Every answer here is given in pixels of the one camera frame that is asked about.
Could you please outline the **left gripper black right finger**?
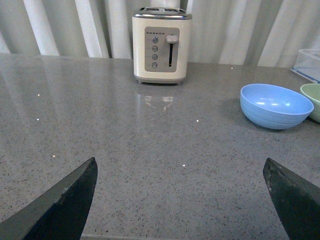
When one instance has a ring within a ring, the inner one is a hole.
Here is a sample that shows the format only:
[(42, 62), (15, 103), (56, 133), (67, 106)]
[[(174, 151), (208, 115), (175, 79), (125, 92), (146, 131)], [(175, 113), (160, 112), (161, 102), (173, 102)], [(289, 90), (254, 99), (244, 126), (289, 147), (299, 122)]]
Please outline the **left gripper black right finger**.
[(291, 240), (320, 238), (320, 188), (267, 158), (263, 177), (282, 226)]

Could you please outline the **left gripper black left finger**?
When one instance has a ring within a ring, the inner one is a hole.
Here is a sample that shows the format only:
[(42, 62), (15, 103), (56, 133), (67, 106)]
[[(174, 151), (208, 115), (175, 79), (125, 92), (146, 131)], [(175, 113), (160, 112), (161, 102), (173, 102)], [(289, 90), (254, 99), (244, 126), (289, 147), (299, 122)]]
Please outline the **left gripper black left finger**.
[(79, 240), (93, 201), (98, 166), (91, 157), (0, 224), (2, 240)]

